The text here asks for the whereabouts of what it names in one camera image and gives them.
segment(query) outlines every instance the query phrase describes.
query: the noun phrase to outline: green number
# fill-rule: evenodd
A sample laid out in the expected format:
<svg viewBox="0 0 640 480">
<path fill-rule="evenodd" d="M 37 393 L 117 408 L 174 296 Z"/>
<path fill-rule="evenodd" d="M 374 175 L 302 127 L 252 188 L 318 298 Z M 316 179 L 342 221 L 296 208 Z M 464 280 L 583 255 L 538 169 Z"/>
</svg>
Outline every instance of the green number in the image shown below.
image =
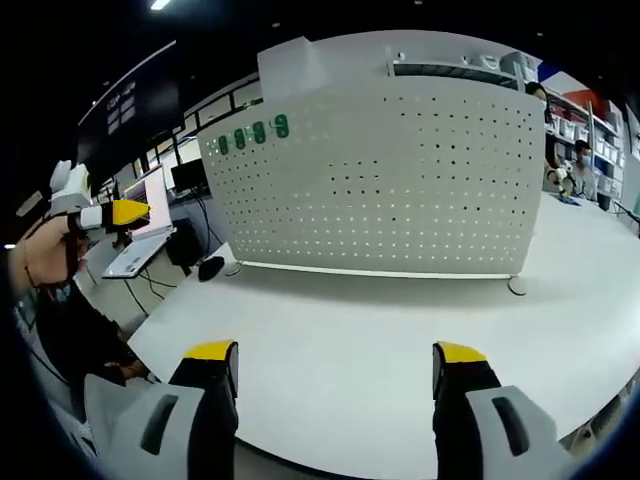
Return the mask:
<svg viewBox="0 0 640 480">
<path fill-rule="evenodd" d="M 273 123 L 275 123 L 278 138 L 287 138 L 289 136 L 289 122 L 287 121 L 286 115 L 282 113 L 276 115 Z"/>
<path fill-rule="evenodd" d="M 264 131 L 264 123 L 256 122 L 253 124 L 253 135 L 256 143 L 264 143 L 267 140 L 267 135 Z"/>
<path fill-rule="evenodd" d="M 229 153 L 229 142 L 227 142 L 227 137 L 224 135 L 222 137 L 218 137 L 218 145 L 220 146 L 220 153 L 226 155 Z"/>
<path fill-rule="evenodd" d="M 244 132 L 242 131 L 242 129 L 238 128 L 235 132 L 233 132 L 233 136 L 236 139 L 236 147 L 238 148 L 238 150 L 244 149 L 246 143 L 244 140 Z"/>
</svg>

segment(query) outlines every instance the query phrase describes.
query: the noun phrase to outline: white desk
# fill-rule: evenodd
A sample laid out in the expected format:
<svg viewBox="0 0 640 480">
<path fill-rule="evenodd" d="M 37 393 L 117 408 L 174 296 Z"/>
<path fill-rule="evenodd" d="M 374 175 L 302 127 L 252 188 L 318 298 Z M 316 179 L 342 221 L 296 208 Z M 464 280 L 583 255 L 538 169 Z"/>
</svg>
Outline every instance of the white desk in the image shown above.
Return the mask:
<svg viewBox="0 0 640 480">
<path fill-rule="evenodd" d="M 238 437 L 308 467 L 435 478 L 431 345 L 473 346 L 556 421 L 597 413 L 640 365 L 640 242 L 593 205 L 544 194 L 523 276 L 376 278 L 243 267 L 189 277 L 130 345 L 169 380 L 192 346 L 240 343 Z"/>
</svg>

